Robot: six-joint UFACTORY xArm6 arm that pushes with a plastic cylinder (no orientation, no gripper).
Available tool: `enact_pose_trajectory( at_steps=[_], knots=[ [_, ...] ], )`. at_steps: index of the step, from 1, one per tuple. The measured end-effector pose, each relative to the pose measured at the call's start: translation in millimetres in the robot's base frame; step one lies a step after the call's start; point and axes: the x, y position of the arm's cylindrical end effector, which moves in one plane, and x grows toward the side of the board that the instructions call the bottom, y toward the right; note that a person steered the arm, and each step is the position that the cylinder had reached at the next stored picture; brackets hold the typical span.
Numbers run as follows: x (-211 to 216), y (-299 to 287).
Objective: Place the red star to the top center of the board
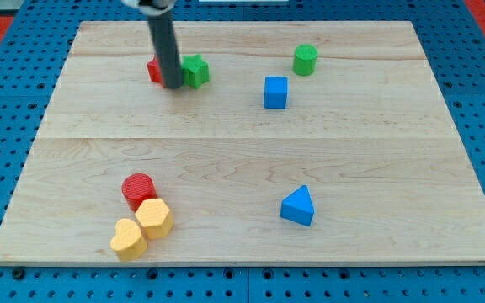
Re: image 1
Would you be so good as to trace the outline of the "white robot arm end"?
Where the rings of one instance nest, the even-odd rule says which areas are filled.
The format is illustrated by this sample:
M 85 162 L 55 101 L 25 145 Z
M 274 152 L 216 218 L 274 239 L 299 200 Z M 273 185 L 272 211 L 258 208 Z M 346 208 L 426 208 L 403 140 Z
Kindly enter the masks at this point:
M 175 0 L 121 0 L 121 2 L 146 16 L 159 16 L 169 12 L 176 3 Z

